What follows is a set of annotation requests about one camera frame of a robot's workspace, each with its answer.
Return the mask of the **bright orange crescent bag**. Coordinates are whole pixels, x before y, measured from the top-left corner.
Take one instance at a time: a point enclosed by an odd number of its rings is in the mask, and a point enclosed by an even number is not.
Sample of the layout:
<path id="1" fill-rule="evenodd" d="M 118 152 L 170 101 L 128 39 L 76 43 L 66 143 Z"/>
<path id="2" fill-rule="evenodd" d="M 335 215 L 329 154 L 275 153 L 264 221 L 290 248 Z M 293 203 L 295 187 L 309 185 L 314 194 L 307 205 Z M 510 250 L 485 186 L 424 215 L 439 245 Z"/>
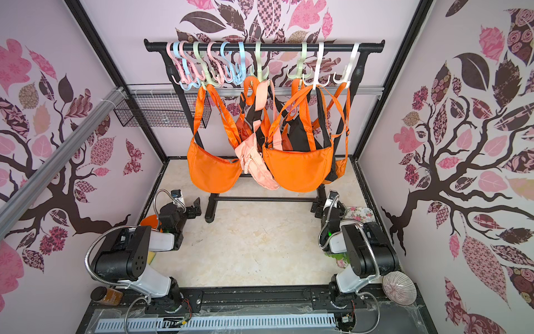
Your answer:
<path id="1" fill-rule="evenodd" d="M 200 128 L 204 112 L 206 96 L 215 102 L 220 111 L 229 144 L 237 148 L 241 144 L 241 137 L 232 115 L 227 110 L 215 87 L 211 84 L 197 93 L 196 110 L 193 119 L 193 134 L 196 135 Z M 229 191 L 242 174 L 241 163 L 238 159 L 228 160 L 208 153 L 201 148 L 196 139 L 192 138 L 187 152 L 187 162 L 191 181 L 197 188 L 207 193 L 225 193 Z"/>

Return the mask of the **pink waist bag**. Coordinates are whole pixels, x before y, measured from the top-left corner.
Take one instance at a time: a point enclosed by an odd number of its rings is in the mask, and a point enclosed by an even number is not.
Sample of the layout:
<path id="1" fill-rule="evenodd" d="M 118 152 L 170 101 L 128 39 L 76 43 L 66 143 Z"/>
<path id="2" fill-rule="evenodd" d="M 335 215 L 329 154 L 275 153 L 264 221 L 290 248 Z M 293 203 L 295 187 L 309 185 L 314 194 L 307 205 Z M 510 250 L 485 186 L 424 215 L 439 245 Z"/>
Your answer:
<path id="1" fill-rule="evenodd" d="M 256 183 L 268 190 L 279 189 L 271 171 L 269 171 L 261 151 L 271 120 L 266 111 L 268 94 L 273 92 L 269 81 L 261 82 L 255 77 L 247 77 L 243 82 L 240 106 L 249 107 L 249 112 L 241 114 L 238 131 L 241 143 L 235 149 L 242 171 L 251 175 Z"/>

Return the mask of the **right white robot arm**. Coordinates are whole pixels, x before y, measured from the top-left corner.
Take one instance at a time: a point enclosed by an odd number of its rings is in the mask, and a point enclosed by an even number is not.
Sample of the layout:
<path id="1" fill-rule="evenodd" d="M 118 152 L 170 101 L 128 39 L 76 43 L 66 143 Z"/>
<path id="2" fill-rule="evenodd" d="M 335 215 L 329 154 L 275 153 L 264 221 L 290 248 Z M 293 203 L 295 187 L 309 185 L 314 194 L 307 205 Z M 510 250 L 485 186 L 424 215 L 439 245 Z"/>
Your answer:
<path id="1" fill-rule="evenodd" d="M 369 284 L 400 269 L 398 256 L 368 207 L 348 207 L 331 191 L 321 216 L 318 246 L 328 255 L 342 255 L 348 264 L 333 275 L 330 294 L 358 293 Z"/>

